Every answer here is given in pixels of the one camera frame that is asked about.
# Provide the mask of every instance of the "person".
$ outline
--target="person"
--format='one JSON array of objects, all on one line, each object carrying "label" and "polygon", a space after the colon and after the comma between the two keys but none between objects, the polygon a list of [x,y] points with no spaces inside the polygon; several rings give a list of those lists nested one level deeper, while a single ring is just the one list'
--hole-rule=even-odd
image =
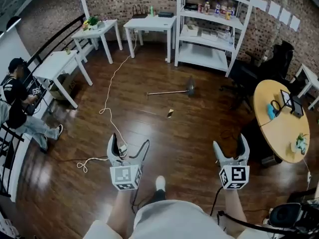
[{"label": "person", "polygon": [[[226,213],[247,222],[237,190],[225,190]],[[119,191],[107,223],[95,221],[84,239],[126,239],[130,216],[130,192]],[[226,220],[224,231],[197,205],[166,200],[165,179],[156,179],[156,192],[137,212],[131,239],[269,239],[267,233]]]},{"label": "person", "polygon": [[50,128],[44,121],[33,116],[27,116],[23,112],[22,104],[32,105],[37,95],[28,95],[28,92],[19,78],[23,77],[25,62],[21,58],[14,58],[9,64],[9,78],[2,86],[2,101],[8,104],[9,113],[6,124],[16,133],[31,135],[43,152],[47,151],[47,138],[57,140],[63,131],[63,125]]}]

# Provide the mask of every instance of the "person's leg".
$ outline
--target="person's leg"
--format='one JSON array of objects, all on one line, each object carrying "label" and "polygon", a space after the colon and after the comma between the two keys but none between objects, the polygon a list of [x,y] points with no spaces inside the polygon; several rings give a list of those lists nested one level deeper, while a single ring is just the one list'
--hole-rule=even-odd
[{"label": "person's leg", "polygon": [[154,193],[154,195],[152,196],[152,198],[150,200],[147,201],[145,205],[149,205],[155,202],[159,202],[159,201],[163,201],[166,200],[166,194],[165,194],[165,178],[163,176],[159,176],[156,179],[156,191]]},{"label": "person's leg", "polygon": [[52,138],[57,140],[60,133],[63,130],[63,126],[59,125],[57,128],[50,128],[43,120],[37,119],[32,116],[27,116],[26,122],[24,125],[28,128],[28,130],[32,131],[32,135],[43,134],[48,138]]},{"label": "person's leg", "polygon": [[43,134],[37,133],[33,130],[30,124],[31,119],[29,119],[29,117],[31,116],[27,116],[25,123],[22,126],[15,129],[14,131],[20,134],[22,133],[29,134],[40,145],[40,148],[42,148],[43,150],[47,150],[48,149],[47,139],[43,136]]}]

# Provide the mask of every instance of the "cardboard box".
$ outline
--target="cardboard box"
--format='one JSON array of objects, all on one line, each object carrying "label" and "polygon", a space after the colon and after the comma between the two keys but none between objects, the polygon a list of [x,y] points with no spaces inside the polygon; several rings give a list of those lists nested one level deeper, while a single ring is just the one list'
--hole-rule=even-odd
[{"label": "cardboard box", "polygon": [[[73,80],[75,75],[76,73],[60,74],[58,77],[58,81],[61,83],[62,87],[64,87],[68,94],[70,94],[75,87],[75,82]],[[50,89],[50,94],[53,96],[54,99],[67,100],[55,84],[52,85],[52,88]]]},{"label": "cardboard box", "polygon": [[185,28],[185,33],[188,36],[197,36],[198,35],[198,26],[195,25],[184,25],[183,30]]}]

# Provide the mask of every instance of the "black cap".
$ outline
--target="black cap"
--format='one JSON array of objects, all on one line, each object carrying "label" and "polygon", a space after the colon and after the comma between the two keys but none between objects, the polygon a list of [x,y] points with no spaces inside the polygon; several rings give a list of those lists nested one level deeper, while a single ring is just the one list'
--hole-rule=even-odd
[{"label": "black cap", "polygon": [[8,67],[9,72],[13,73],[20,65],[24,65],[24,60],[22,58],[13,58]]}]

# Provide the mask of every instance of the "white pillar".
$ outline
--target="white pillar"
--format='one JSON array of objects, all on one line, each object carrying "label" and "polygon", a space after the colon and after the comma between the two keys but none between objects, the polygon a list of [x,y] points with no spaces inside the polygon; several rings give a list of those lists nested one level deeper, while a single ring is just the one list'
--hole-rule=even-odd
[{"label": "white pillar", "polygon": [[88,19],[90,17],[90,14],[89,14],[88,6],[86,5],[86,1],[85,0],[81,0],[81,3],[82,3],[82,6],[83,6],[85,17]]}]

